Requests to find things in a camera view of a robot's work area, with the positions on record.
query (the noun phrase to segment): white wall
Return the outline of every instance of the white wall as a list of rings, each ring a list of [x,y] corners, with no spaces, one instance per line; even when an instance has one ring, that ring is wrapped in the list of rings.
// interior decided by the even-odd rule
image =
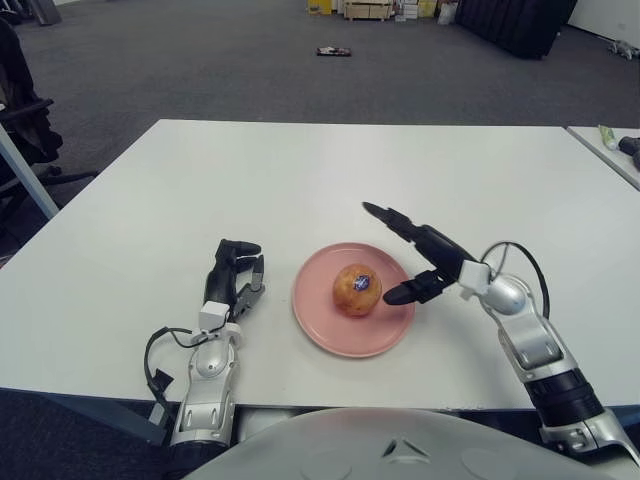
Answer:
[[[578,0],[569,24],[640,48],[640,0]]]

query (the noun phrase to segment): robotic hand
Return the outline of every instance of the robotic hand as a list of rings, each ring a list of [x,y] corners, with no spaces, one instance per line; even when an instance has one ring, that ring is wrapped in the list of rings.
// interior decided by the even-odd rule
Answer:
[[[238,318],[264,293],[260,246],[222,240],[207,276],[199,333],[191,340],[189,390],[180,405],[171,438],[165,479],[188,472],[226,451],[231,444],[235,404],[232,397],[237,351],[242,346]],[[238,273],[252,269],[251,282],[236,293]]]
[[[543,287],[540,315],[529,287],[519,278],[494,272],[467,251],[428,225],[415,226],[406,216],[371,203],[364,208],[414,246],[436,268],[384,294],[384,301],[401,305],[427,302],[459,283],[465,299],[476,296],[498,327],[498,339],[542,420],[545,443],[569,455],[618,445],[640,465],[640,455],[613,412],[603,408],[566,345],[549,322],[544,276],[529,252]]]

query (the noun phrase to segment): small table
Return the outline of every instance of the small table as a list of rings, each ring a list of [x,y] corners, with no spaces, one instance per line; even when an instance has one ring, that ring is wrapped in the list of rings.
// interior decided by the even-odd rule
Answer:
[[[567,130],[636,190],[640,190],[640,170],[635,167],[631,157],[620,150],[609,150],[602,143],[600,131],[596,127],[569,127]],[[613,132],[617,141],[622,137],[640,137],[640,128],[614,128]]]
[[[391,206],[472,254],[525,244],[549,281],[551,320],[604,404],[640,402],[634,255],[640,201],[556,127],[365,126],[160,120],[0,270],[0,386],[151,400],[144,347],[196,328],[221,238],[262,245],[267,292],[241,320],[236,399],[252,406],[531,408],[496,327],[459,288],[417,308],[406,337],[368,359],[334,356],[291,309],[298,269],[332,243],[369,243],[411,276],[429,268],[361,207]],[[528,264],[507,271],[527,280]],[[151,367],[185,393],[190,352]]]

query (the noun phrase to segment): black cable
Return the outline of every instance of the black cable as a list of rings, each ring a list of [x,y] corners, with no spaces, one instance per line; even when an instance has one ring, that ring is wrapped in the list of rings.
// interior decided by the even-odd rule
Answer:
[[[187,330],[186,328],[175,328],[175,327],[162,327],[160,330],[154,332],[153,335],[151,335],[151,337],[149,337],[149,340],[147,341],[147,346],[144,349],[144,377],[147,380],[147,386],[149,387],[149,390],[151,391],[151,394],[153,395],[153,397],[156,399],[156,402],[158,402],[160,404],[160,406],[162,406],[162,408],[164,408],[164,411],[167,413],[167,415],[169,415],[169,417],[175,422],[176,418],[175,415],[173,414],[173,412],[171,411],[171,407],[169,406],[169,403],[167,402],[167,399],[164,396],[164,392],[163,390],[160,388],[160,386],[155,382],[153,375],[151,375],[151,370],[149,369],[149,352],[151,350],[151,346],[162,336],[166,335],[167,333],[170,333],[171,336],[173,337],[173,339],[175,340],[175,342],[181,346],[182,348],[195,348],[197,346],[202,345],[203,343],[207,342],[209,339],[205,338],[204,340],[201,340],[197,343],[194,343],[192,345],[185,345],[182,342],[180,342],[178,340],[178,337],[176,336],[175,332],[180,332],[180,333],[186,333],[186,334],[191,334],[191,330]]]
[[[503,257],[502,257],[502,261],[500,262],[500,267],[496,271],[496,274],[495,274],[495,276],[493,278],[498,276],[500,274],[500,272],[502,271],[502,267],[504,266],[505,259],[506,259],[506,256],[507,256],[507,249],[509,247],[515,247],[518,250],[520,250],[520,252],[525,257],[527,257],[527,260],[529,260],[529,263],[531,263],[531,266],[536,271],[536,275],[538,276],[538,283],[540,283],[540,290],[542,291],[542,316],[548,320],[549,319],[549,313],[550,313],[550,310],[551,310],[551,301],[549,299],[549,288],[547,287],[547,281],[544,278],[544,274],[542,273],[542,269],[540,268],[540,265],[538,265],[538,262],[536,261],[536,259],[534,258],[533,254],[529,250],[527,250],[523,245],[521,245],[519,243],[516,243],[516,242],[498,242],[498,243],[494,243],[493,245],[491,245],[482,254],[482,258],[480,258],[480,262],[484,263],[485,259],[489,256],[489,254],[491,252],[493,252],[496,248],[501,247],[502,245],[505,246],[505,251],[504,251],[504,254],[503,254]]]

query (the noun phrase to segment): sticker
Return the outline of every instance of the sticker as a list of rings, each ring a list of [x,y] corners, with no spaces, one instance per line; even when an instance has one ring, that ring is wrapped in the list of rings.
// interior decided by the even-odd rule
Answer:
[[[369,275],[358,275],[353,281],[353,289],[361,292],[369,288]]]

